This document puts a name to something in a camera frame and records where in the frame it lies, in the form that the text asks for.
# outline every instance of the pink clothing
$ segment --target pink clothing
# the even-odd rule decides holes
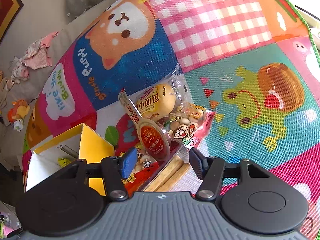
[[[14,67],[11,73],[11,80],[17,84],[20,83],[20,80],[28,80],[29,70],[27,70],[27,68],[17,57],[14,57],[14,61],[12,62],[12,64],[14,64]]]
[[[50,33],[46,37],[32,43],[26,50],[25,55],[20,59],[21,62],[32,69],[52,66],[52,59],[48,55],[47,49],[50,46],[52,39],[59,32]]]

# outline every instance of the cardboard box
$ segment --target cardboard box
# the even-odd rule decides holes
[[[58,135],[36,148],[30,160],[27,190],[61,169],[58,159],[86,159],[87,163],[99,163],[113,156],[114,147],[89,126],[82,123]],[[105,195],[103,181],[89,179],[89,186]]]

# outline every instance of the play mat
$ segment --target play mat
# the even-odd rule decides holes
[[[287,0],[119,0],[74,41],[47,80],[25,136],[33,150],[82,122],[116,151],[138,143],[118,102],[135,99],[179,63],[189,100],[214,111],[205,155],[249,158],[309,202],[302,232],[316,239],[320,214],[319,55]],[[225,180],[224,190],[234,185]],[[193,171],[173,190],[195,192]]]

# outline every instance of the teal mat section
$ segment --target teal mat section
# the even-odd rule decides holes
[[[263,141],[267,137],[275,137],[271,133],[272,124],[255,123],[248,129],[240,127],[237,123],[237,117],[240,114],[238,106],[226,103],[222,93],[227,89],[238,91],[246,86],[246,90],[256,98],[263,96],[257,82],[244,83],[242,82],[244,78],[237,76],[236,72],[239,73],[239,67],[242,65],[244,71],[255,76],[261,67],[271,63],[283,63],[295,73],[303,86],[305,100],[301,107],[286,114],[278,109],[267,109],[264,101],[259,102],[261,109],[273,119],[275,126],[281,126],[283,121],[284,126],[287,127],[285,138],[278,139],[276,148],[268,151]],[[318,118],[320,109],[298,71],[275,43],[192,70],[185,73],[185,78],[195,104],[211,109],[210,100],[219,102],[215,110],[221,114],[219,117],[222,120],[214,121],[211,132],[206,138],[210,155],[222,157],[227,162],[239,162],[241,158],[249,158],[264,168],[271,169],[305,152],[320,141]],[[214,90],[214,92],[207,98],[204,89]],[[246,92],[241,96],[246,106],[254,112],[256,103],[250,99],[250,95]]]

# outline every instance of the biscuit stick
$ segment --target biscuit stick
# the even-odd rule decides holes
[[[183,175],[187,173],[190,167],[191,166],[189,163],[183,164],[183,166],[165,184],[163,184],[156,191],[157,192],[170,191],[177,184],[177,182],[183,177]]]
[[[183,160],[179,156],[173,156],[168,165],[158,174],[158,176],[148,185],[148,187],[144,191],[156,191],[182,167],[183,163]]]

